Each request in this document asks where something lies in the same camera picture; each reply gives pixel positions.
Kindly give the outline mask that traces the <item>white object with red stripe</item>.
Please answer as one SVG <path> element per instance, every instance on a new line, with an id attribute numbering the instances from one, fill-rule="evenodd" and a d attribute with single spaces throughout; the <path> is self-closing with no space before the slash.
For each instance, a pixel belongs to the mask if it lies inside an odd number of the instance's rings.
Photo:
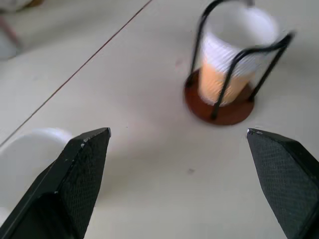
<path id="1" fill-rule="evenodd" d="M 0 0 L 0 60 L 15 57 L 22 48 L 20 40 L 2 15 L 36 7 L 43 2 L 44 0 Z"/>

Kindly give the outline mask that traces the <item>white and orange paper cup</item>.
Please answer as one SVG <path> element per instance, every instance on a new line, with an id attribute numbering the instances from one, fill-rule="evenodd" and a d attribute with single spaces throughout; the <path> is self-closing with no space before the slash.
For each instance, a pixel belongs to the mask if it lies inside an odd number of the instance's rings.
<path id="1" fill-rule="evenodd" d="M 208 17 L 201 41 L 201 99 L 210 105 L 217 103 L 233 58 L 245 48 L 271 45 L 279 36 L 275 19 L 255 6 L 234 1 L 217 6 Z"/>

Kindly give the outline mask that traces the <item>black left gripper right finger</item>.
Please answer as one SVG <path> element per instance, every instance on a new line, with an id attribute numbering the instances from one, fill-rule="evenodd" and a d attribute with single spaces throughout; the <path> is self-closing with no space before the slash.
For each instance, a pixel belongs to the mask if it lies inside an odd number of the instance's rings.
<path id="1" fill-rule="evenodd" d="M 298 141 L 249 128 L 259 182 L 287 239 L 319 239 L 319 161 Z"/>

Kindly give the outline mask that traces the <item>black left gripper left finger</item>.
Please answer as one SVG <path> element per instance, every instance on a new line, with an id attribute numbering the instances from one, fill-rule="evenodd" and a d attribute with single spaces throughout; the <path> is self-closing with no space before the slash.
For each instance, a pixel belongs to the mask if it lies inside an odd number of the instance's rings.
<path id="1" fill-rule="evenodd" d="M 0 224 L 0 239 L 84 239 L 110 137 L 108 127 L 72 136 Z"/>

